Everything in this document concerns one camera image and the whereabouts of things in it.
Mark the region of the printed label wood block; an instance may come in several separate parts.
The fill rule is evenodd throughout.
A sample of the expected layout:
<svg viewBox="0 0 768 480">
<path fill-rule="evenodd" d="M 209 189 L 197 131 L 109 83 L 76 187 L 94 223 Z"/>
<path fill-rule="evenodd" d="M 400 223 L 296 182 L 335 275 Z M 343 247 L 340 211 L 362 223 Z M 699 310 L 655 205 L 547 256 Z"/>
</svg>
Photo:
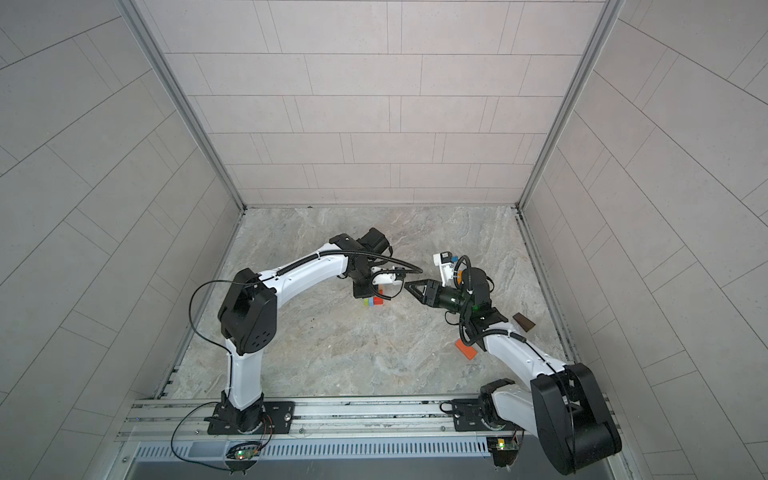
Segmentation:
<svg viewBox="0 0 768 480">
<path fill-rule="evenodd" d="M 402 279 L 396 273 L 381 273 L 378 272 L 372 278 L 374 285 L 400 285 Z"/>
</svg>

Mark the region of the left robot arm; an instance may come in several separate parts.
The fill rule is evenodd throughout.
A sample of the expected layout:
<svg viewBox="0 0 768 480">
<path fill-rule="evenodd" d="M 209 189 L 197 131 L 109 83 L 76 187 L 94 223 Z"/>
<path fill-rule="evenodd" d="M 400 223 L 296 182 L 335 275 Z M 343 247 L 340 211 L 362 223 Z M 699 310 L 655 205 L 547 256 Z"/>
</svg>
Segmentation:
<svg viewBox="0 0 768 480">
<path fill-rule="evenodd" d="M 235 275 L 218 313 L 230 354 L 227 390 L 218 417 L 239 431 L 252 431 L 264 416 L 261 387 L 263 350 L 275 338 L 278 310 L 289 300 L 332 277 L 352 281 L 355 298 L 383 299 L 380 287 L 405 278 L 399 267 L 386 269 L 392 247 L 375 228 L 358 239 L 342 233 L 311 254 L 273 270 L 248 268 Z"/>
</svg>

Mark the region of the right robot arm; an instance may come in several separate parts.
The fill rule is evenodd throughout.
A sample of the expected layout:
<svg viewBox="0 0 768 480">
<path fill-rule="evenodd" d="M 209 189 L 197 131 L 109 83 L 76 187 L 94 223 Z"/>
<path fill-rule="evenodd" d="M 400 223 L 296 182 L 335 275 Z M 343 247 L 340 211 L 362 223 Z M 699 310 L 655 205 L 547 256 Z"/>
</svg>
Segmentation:
<svg viewBox="0 0 768 480">
<path fill-rule="evenodd" d="M 421 304 L 458 317 L 459 343 L 501 360 L 517 380 L 484 385 L 478 397 L 482 422 L 492 430 L 513 425 L 534 435 L 562 475 L 619 453 L 623 443 L 593 372 L 543 352 L 491 300 L 491 281 L 466 268 L 446 286 L 422 279 L 405 285 Z"/>
</svg>

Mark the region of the dark brown wood block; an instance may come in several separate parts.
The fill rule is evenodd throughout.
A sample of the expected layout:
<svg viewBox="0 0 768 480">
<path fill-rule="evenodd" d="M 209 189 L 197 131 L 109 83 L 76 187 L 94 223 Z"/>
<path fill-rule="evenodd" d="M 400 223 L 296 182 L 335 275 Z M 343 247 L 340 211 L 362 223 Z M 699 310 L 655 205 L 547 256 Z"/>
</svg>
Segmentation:
<svg viewBox="0 0 768 480">
<path fill-rule="evenodd" d="M 523 329 L 524 332 L 529 332 L 536 327 L 536 324 L 522 313 L 514 314 L 513 320 Z"/>
</svg>

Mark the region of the right controller board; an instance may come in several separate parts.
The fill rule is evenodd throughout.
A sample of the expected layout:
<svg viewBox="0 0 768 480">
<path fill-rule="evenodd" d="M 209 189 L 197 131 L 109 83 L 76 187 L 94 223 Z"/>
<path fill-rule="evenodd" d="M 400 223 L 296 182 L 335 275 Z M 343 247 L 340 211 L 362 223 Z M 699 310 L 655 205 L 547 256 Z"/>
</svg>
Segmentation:
<svg viewBox="0 0 768 480">
<path fill-rule="evenodd" d="M 516 436 L 487 437 L 487 450 L 496 468 L 509 468 L 517 460 L 520 441 Z"/>
</svg>

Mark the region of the controller board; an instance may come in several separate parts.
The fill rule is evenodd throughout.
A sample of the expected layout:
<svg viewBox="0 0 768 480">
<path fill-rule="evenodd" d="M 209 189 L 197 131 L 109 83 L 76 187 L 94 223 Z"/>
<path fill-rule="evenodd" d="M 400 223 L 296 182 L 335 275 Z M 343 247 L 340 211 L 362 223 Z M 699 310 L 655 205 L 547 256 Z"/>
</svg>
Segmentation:
<svg viewBox="0 0 768 480">
<path fill-rule="evenodd" d="M 254 461 L 263 447 L 262 442 L 249 441 L 236 444 L 229 448 L 226 459 L 231 461 Z"/>
<path fill-rule="evenodd" d="M 520 441 L 516 436 L 487 437 L 487 450 L 496 468 L 509 468 L 517 460 Z"/>
</svg>

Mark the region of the left controller board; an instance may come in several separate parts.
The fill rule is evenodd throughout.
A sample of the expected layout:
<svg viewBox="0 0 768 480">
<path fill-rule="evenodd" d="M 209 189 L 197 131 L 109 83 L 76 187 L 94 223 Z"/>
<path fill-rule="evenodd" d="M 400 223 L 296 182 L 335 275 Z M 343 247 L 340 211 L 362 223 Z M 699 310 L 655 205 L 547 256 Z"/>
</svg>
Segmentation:
<svg viewBox="0 0 768 480">
<path fill-rule="evenodd" d="M 231 461 L 254 461 L 263 447 L 262 442 L 249 441 L 236 444 L 229 448 L 226 459 Z"/>
</svg>

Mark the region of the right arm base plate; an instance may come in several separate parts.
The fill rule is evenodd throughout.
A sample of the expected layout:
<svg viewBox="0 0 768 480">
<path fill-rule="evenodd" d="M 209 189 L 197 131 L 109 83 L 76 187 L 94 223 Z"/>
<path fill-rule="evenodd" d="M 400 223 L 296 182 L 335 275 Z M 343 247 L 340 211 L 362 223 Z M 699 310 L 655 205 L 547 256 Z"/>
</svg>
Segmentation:
<svg viewBox="0 0 768 480">
<path fill-rule="evenodd" d="M 449 408 L 443 410 L 453 419 L 457 432 L 515 432 L 524 428 L 512 421 L 503 420 L 490 413 L 490 405 L 479 397 L 452 399 L 447 401 Z"/>
</svg>

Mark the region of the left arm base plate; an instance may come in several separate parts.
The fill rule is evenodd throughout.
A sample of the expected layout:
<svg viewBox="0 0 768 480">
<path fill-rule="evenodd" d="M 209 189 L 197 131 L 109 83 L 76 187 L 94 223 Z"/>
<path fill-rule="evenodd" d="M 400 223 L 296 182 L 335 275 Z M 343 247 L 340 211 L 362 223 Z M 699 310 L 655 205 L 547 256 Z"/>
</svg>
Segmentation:
<svg viewBox="0 0 768 480">
<path fill-rule="evenodd" d="M 287 434 L 293 421 L 295 403 L 257 401 L 244 410 L 229 401 L 217 403 L 204 418 L 209 435 Z"/>
</svg>

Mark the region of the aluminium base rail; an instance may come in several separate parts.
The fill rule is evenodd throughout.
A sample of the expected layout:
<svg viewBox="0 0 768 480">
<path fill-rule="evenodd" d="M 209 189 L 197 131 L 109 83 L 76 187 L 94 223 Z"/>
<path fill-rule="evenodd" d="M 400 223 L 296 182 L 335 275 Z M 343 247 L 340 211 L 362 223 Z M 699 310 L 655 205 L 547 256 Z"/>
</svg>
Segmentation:
<svg viewBox="0 0 768 480">
<path fill-rule="evenodd" d="M 295 403 L 287 434 L 209 435 L 204 418 L 213 400 L 142 400 L 135 402 L 118 430 L 121 441 L 191 439 L 304 440 L 321 438 L 395 438 L 507 436 L 515 432 L 457 432 L 447 401 L 477 394 L 373 397 L 268 398 L 265 402 Z"/>
</svg>

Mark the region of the aluminium right corner post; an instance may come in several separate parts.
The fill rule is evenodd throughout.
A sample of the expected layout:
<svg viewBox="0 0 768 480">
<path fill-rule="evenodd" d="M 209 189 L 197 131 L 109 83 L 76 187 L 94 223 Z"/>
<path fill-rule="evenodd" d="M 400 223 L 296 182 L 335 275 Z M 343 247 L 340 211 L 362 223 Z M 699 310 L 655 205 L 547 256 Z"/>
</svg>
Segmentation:
<svg viewBox="0 0 768 480">
<path fill-rule="evenodd" d="M 623 5 L 624 1 L 622 0 L 609 0 L 605 2 L 595 28 L 586 44 L 585 51 L 577 65 L 573 78 L 570 81 L 562 104 L 545 138 L 537 161 L 534 164 L 531 177 L 527 181 L 522 196 L 517 203 L 518 211 L 522 212 L 530 203 L 534 190 L 544 173 L 547 162 L 567 125 L 569 117 L 588 81 L 589 75 L 595 67 L 601 50 L 618 19 Z"/>
</svg>

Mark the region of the aluminium corner post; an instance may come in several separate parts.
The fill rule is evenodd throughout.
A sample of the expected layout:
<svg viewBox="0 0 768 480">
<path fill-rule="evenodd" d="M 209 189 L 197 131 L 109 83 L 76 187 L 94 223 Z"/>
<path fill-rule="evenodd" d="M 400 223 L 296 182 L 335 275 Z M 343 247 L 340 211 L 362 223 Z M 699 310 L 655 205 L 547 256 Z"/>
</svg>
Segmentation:
<svg viewBox="0 0 768 480">
<path fill-rule="evenodd" d="M 159 48 L 158 43 L 152 36 L 147 23 L 137 8 L 136 2 L 130 0 L 116 0 L 115 3 L 136 42 L 155 71 L 160 84 L 176 107 L 177 112 L 189 130 L 192 138 L 195 140 L 198 148 L 212 166 L 218 178 L 222 181 L 226 191 L 229 193 L 236 206 L 241 212 L 245 212 L 247 206 L 243 202 L 230 175 L 227 173 L 207 133 L 204 131 L 203 125 L 192 108 L 191 103 L 182 91 L 169 63 Z"/>
<path fill-rule="evenodd" d="M 595 28 L 586 44 L 585 51 L 577 65 L 573 78 L 570 81 L 562 104 L 545 138 L 537 161 L 534 164 L 531 177 L 527 181 L 522 196 L 517 203 L 518 211 L 522 212 L 530 203 L 534 190 L 544 173 L 547 162 L 567 125 L 569 117 L 588 81 L 589 75 L 595 67 L 601 50 L 618 19 L 623 5 L 624 1 L 622 0 L 609 0 L 605 2 Z"/>
</svg>

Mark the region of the aluminium left corner post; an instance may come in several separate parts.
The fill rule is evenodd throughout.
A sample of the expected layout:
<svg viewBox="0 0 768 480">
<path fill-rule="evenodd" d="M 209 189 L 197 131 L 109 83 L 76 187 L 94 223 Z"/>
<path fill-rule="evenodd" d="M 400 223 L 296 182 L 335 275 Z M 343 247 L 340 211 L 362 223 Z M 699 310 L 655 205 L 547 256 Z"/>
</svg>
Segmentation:
<svg viewBox="0 0 768 480">
<path fill-rule="evenodd" d="M 198 148 L 212 166 L 218 178 L 222 181 L 226 191 L 229 193 L 236 206 L 241 212 L 245 212 L 247 206 L 243 202 L 230 175 L 227 173 L 207 133 L 204 131 L 203 125 L 192 108 L 191 103 L 182 91 L 169 63 L 159 48 L 158 43 L 152 36 L 147 23 L 137 8 L 136 2 L 130 0 L 116 0 L 115 3 L 136 42 L 155 71 L 160 84 L 176 107 L 177 112 L 189 130 L 192 138 L 195 140 Z"/>
</svg>

